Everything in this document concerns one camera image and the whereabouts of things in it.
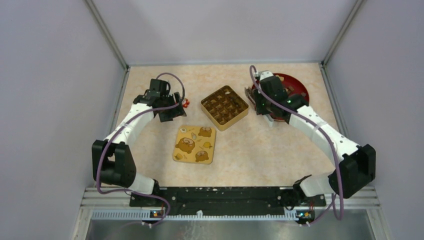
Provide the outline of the silver metal tongs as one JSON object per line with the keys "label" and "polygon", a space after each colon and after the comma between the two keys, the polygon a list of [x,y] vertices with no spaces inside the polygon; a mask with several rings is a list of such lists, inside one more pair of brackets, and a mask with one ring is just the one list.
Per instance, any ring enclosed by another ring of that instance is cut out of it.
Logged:
{"label": "silver metal tongs", "polygon": [[[244,88],[244,94],[249,99],[254,110],[256,110],[257,106],[256,106],[255,98],[254,98],[254,91],[251,88],[245,87]],[[270,114],[259,114],[259,115],[264,118],[264,120],[267,122],[267,124],[270,128],[272,128],[274,126],[275,121],[271,117]]]}

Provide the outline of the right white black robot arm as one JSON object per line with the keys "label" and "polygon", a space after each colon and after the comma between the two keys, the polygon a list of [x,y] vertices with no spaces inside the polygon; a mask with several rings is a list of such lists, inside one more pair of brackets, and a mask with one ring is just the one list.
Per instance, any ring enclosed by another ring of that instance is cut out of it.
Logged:
{"label": "right white black robot arm", "polygon": [[331,161],[334,171],[307,175],[293,184],[293,200],[307,206],[317,195],[348,199],[376,178],[376,150],[359,145],[323,120],[299,93],[289,95],[271,71],[250,67],[253,99],[258,115],[274,115],[304,133]]}

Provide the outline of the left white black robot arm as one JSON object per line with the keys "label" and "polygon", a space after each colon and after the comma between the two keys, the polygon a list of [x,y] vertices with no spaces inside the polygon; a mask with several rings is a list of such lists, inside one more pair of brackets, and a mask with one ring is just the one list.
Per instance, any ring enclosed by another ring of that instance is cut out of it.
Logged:
{"label": "left white black robot arm", "polygon": [[137,172],[131,153],[141,131],[155,117],[163,122],[186,116],[183,107],[186,91],[171,92],[171,85],[159,77],[150,81],[149,88],[135,97],[129,112],[103,140],[95,140],[91,147],[92,174],[99,193],[101,184],[115,185],[123,191],[141,194],[141,200],[149,207],[160,202],[160,193],[155,190],[154,179]]}

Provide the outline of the gold chocolate tin box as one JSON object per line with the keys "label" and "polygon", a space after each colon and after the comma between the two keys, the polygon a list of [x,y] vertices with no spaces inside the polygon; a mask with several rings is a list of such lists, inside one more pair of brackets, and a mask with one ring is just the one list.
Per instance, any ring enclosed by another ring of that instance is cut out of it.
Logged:
{"label": "gold chocolate tin box", "polygon": [[249,105],[229,86],[214,91],[200,102],[202,111],[221,132],[248,115]]}

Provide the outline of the yellow bear tin lid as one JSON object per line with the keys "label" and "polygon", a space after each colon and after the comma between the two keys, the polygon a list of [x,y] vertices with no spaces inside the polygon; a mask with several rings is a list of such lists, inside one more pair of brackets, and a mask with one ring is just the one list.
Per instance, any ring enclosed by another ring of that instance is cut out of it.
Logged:
{"label": "yellow bear tin lid", "polygon": [[209,126],[182,125],[177,130],[172,159],[180,163],[213,162],[217,130]]}

